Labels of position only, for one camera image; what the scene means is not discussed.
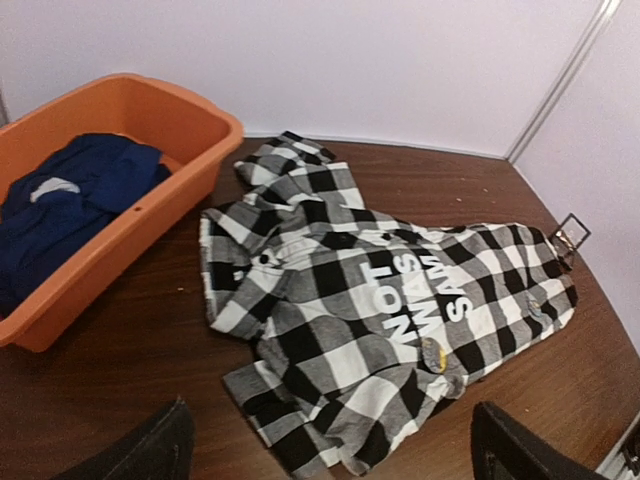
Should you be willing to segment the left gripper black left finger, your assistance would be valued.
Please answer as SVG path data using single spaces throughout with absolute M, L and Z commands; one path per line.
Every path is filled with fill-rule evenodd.
M 57 479 L 188 479 L 195 425 L 178 397 L 105 450 L 57 474 Z

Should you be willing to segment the round silver brooch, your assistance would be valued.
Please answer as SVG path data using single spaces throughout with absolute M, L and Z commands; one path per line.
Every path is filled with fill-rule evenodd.
M 536 321 L 544 320 L 544 313 L 541 308 L 540 302 L 530 293 L 526 293 L 526 304 L 529 315 Z

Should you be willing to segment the black white checkered shirt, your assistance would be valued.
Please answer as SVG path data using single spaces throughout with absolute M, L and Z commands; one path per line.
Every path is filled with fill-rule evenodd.
M 348 164 L 291 132 L 234 169 L 246 194 L 200 219 L 207 319 L 252 345 L 254 361 L 224 381 L 293 479 L 338 464 L 369 473 L 575 312 L 574 283 L 536 228 L 423 227 L 371 210 Z M 443 375 L 424 368 L 424 338 L 447 353 Z

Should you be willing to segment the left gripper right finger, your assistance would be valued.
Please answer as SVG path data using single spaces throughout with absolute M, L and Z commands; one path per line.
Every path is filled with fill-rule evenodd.
M 474 406 L 471 457 L 476 479 L 601 479 L 555 450 L 492 402 Z

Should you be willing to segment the round gold brooch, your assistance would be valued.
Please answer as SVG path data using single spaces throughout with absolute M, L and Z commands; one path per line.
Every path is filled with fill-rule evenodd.
M 424 368 L 432 374 L 443 375 L 447 370 L 447 353 L 433 338 L 424 338 L 421 341 L 421 360 Z

